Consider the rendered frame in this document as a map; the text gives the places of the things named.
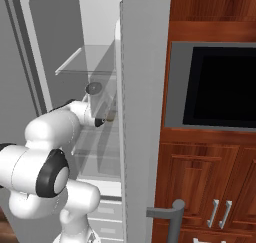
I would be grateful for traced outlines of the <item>brown wooden cupboard door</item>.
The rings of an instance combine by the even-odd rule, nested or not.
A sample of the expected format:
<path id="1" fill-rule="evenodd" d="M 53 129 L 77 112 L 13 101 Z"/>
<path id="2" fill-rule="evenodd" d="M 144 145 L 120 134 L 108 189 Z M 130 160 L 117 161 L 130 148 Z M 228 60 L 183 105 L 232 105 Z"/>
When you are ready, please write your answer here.
<path id="1" fill-rule="evenodd" d="M 238 153 L 237 146 L 161 144 L 155 206 L 170 208 L 185 202 L 183 226 L 207 229 L 213 201 L 221 201 Z"/>
<path id="2" fill-rule="evenodd" d="M 236 197 L 230 227 L 256 233 L 256 148 L 243 148 L 231 193 Z"/>

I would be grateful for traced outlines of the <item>white fridge drawer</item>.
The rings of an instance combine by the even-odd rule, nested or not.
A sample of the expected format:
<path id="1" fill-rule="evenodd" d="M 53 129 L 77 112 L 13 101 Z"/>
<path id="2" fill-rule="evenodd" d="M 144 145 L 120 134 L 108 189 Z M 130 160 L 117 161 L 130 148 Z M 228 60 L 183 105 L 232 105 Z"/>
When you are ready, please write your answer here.
<path id="1" fill-rule="evenodd" d="M 89 220 L 102 243 L 124 243 L 123 225 L 111 220 Z"/>
<path id="2" fill-rule="evenodd" d="M 88 215 L 91 219 L 122 220 L 122 203 L 120 201 L 101 200 L 94 212 Z"/>

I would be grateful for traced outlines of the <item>white fridge body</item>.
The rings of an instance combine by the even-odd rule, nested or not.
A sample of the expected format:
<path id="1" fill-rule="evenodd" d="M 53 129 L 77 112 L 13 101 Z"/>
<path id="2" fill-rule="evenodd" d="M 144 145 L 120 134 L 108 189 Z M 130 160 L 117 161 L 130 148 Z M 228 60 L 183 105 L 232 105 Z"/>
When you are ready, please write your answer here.
<path id="1" fill-rule="evenodd" d="M 74 177 L 82 183 L 90 183 L 101 191 L 101 200 L 120 201 L 124 243 L 126 243 L 124 208 L 124 144 L 122 120 L 119 112 L 122 104 L 121 87 L 121 32 L 120 3 L 122 0 L 20 0 L 31 43 L 32 52 L 42 87 L 46 108 L 51 104 L 49 91 L 79 86 L 90 96 L 91 112 L 102 117 L 103 102 L 116 97 L 117 112 L 111 123 L 119 131 L 121 179 L 99 180 L 80 178 L 72 150 L 75 144 L 64 150 L 69 158 Z M 102 73 L 60 73 L 55 70 L 78 48 L 84 45 L 115 46 L 115 69 Z"/>

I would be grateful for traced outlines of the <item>brown wooden cupboard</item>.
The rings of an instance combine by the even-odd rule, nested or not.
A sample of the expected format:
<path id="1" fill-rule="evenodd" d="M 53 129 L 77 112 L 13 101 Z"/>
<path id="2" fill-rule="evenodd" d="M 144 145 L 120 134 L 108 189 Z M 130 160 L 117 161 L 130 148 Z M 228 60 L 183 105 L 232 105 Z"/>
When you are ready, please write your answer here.
<path id="1" fill-rule="evenodd" d="M 171 0 L 169 40 L 256 42 L 256 0 Z"/>

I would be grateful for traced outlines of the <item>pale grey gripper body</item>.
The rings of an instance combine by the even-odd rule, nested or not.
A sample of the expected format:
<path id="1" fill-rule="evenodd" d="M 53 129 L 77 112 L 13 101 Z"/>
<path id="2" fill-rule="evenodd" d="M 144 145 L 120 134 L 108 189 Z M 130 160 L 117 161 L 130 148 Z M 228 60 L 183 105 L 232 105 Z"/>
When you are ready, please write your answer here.
<path id="1" fill-rule="evenodd" d="M 103 115 L 102 117 L 106 121 L 113 121 L 117 112 L 117 100 L 116 97 L 108 97 L 103 102 Z"/>

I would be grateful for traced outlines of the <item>grey fridge door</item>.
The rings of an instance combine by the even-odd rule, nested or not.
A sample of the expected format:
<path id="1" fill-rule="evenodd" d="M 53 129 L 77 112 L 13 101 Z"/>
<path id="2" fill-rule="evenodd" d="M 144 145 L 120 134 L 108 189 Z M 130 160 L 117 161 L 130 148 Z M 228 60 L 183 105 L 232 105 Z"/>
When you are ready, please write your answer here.
<path id="1" fill-rule="evenodd" d="M 171 0 L 123 0 L 119 112 L 126 243 L 151 243 Z"/>
<path id="2" fill-rule="evenodd" d="M 0 0 L 0 143 L 25 144 L 27 124 L 46 112 L 20 0 Z"/>

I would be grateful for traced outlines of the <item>glass fridge shelf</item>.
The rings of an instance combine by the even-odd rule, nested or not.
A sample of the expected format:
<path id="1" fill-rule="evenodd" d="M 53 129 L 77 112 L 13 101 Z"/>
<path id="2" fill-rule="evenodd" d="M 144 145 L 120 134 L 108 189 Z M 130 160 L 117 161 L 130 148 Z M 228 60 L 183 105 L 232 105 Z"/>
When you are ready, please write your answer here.
<path id="1" fill-rule="evenodd" d="M 111 123 L 85 128 L 72 150 L 80 178 L 121 179 L 119 131 Z"/>
<path id="2" fill-rule="evenodd" d="M 102 73 L 115 69 L 115 46 L 84 45 L 78 48 L 56 70 L 60 73 Z"/>

